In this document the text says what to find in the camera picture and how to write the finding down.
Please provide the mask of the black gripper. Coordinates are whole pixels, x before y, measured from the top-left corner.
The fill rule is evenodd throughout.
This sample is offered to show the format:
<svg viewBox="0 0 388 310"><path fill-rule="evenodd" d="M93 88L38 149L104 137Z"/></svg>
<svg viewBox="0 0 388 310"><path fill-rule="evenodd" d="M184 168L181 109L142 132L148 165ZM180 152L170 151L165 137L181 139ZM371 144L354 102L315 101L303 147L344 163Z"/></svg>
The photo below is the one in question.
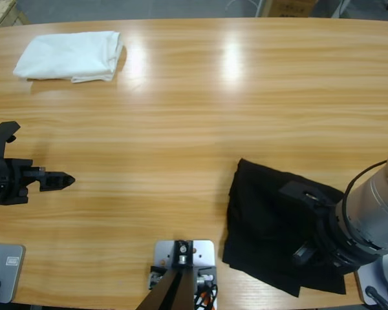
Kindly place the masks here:
<svg viewBox="0 0 388 310"><path fill-rule="evenodd" d="M44 177L39 191L60 191L75 182L65 172L45 172L44 167L34 167L32 160L0 158L0 205L16 205L28 202L28 185Z"/></svg>
<svg viewBox="0 0 388 310"><path fill-rule="evenodd" d="M316 267L324 267L337 274L348 274L377 261L385 254L346 235L340 227L344 221L335 215L335 206L316 202L314 211L316 226L313 241L305 242L292 255L296 265L305 265L313 257L313 265Z"/></svg>

